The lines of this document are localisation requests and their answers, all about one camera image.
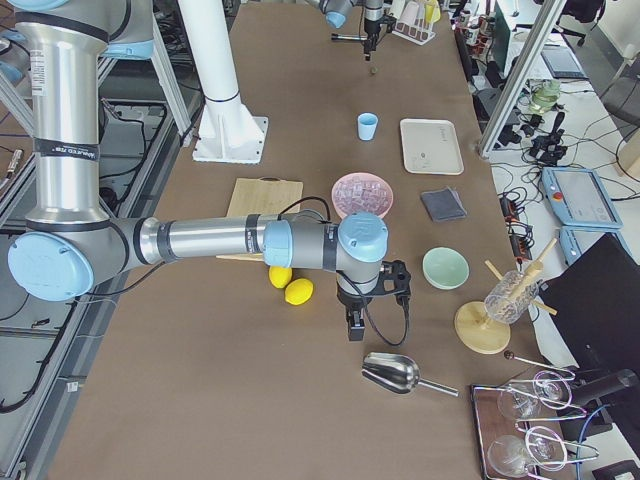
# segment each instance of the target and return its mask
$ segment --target dark gray napkin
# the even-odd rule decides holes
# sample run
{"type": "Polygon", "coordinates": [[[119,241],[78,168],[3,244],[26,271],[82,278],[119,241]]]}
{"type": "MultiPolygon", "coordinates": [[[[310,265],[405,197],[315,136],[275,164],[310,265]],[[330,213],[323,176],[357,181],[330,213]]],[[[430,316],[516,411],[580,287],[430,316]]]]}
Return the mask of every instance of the dark gray napkin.
{"type": "Polygon", "coordinates": [[[424,192],[420,198],[434,222],[444,222],[467,216],[467,211],[462,206],[458,192],[449,187],[424,192]]]}

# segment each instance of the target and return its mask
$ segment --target white tray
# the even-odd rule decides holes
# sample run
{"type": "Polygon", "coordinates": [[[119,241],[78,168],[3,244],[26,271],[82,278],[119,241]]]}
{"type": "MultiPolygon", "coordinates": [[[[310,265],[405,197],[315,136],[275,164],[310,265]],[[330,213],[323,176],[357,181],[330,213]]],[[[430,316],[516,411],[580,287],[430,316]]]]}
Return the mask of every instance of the white tray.
{"type": "Polygon", "coordinates": [[[400,120],[404,168],[410,173],[460,175],[464,171],[456,129],[448,120],[400,120]]]}

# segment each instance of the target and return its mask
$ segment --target blue device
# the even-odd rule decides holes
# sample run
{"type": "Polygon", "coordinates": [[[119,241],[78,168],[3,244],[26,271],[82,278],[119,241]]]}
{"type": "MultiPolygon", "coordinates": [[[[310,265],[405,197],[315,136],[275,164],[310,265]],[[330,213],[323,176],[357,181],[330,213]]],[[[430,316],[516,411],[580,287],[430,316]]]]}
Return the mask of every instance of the blue device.
{"type": "Polygon", "coordinates": [[[564,225],[617,230],[622,219],[600,177],[587,168],[545,167],[542,185],[564,225]]]}
{"type": "Polygon", "coordinates": [[[610,233],[620,242],[622,248],[629,252],[620,230],[608,229],[608,228],[590,228],[590,227],[567,227],[564,226],[560,229],[560,247],[564,252],[564,257],[567,260],[567,265],[571,266],[580,258],[580,256],[589,250],[591,246],[600,240],[600,237],[605,233],[610,233]]]}

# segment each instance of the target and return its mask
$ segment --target pink bowl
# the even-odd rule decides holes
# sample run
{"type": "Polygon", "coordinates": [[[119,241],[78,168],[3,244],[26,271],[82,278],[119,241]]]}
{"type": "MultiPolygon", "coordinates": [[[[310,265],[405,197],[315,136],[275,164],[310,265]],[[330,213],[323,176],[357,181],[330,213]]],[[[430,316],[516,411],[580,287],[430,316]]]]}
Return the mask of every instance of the pink bowl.
{"type": "Polygon", "coordinates": [[[355,212],[384,218],[393,205],[393,191],[387,182],[371,173],[350,173],[333,185],[331,200],[340,218],[355,212]]]}

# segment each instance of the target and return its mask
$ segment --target lemon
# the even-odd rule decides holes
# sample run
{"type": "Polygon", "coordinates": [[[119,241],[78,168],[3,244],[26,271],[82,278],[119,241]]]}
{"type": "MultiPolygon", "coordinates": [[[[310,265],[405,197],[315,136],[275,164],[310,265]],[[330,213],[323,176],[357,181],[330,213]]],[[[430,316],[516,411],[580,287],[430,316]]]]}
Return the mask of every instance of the lemon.
{"type": "Polygon", "coordinates": [[[284,299],[291,305],[302,305],[313,295],[313,283],[306,278],[294,280],[284,290],[284,299]]]}
{"type": "Polygon", "coordinates": [[[288,267],[269,267],[269,281],[276,288],[284,288],[289,285],[293,269],[288,267]]]}

